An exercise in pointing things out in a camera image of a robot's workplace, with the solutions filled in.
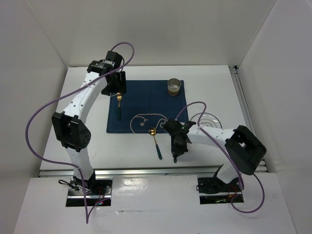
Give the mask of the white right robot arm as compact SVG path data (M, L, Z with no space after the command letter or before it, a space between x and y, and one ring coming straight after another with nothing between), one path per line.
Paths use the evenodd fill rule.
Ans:
M171 136L174 159L188 151L188 144L216 146L222 151L229 163L220 166L213 178L213 186L218 191L224 191L236 178L240 189L244 190L242 175L252 176L267 152L264 144L243 125L221 129L170 119L163 129Z

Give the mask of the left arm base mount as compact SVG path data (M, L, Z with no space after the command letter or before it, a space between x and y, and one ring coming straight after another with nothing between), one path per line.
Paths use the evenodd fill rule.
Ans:
M58 183L68 186L66 207L84 206L82 185L76 184L73 179L69 182L60 179ZM97 202L100 207L111 206L112 184L111 179L96 180L92 189L86 188L87 206L93 207Z

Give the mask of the gold fork green handle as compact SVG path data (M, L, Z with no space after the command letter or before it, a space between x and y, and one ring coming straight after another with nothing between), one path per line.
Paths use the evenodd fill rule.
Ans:
M121 120L121 100L122 100L122 93L117 93L117 100L118 100L117 119L118 119L118 120Z

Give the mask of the small metal cup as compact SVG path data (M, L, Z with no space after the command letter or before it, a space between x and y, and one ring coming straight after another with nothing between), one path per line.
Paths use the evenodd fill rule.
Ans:
M181 81L176 78L171 78L167 82L168 94L171 96L178 95L180 87L181 87Z

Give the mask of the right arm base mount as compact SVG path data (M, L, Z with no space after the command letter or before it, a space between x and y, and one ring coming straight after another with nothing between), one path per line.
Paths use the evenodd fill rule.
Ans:
M238 185L238 178L234 178L226 184L211 173L197 174L195 189L199 193L201 205L226 204L230 203L232 198L234 198L233 203L244 202L242 190Z

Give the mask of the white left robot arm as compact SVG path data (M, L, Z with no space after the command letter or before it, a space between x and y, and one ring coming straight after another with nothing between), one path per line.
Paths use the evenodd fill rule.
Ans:
M96 190L95 170L91 166L87 146L91 132L85 125L87 116L97 97L122 96L126 93L126 75L118 68L124 62L122 55L108 51L106 58L92 61L88 68L82 90L60 113L52 115L52 124L56 138L69 154L75 165L74 182L86 195Z

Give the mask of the blue whale placemat cloth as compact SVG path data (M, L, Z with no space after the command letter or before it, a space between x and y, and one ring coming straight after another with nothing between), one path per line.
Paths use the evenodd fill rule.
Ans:
M187 105L184 81L176 96L168 93L166 80L128 80L127 93L122 97L121 119L118 119L117 97L110 98L107 133L147 134L155 127L157 133L165 133L163 125L175 119Z

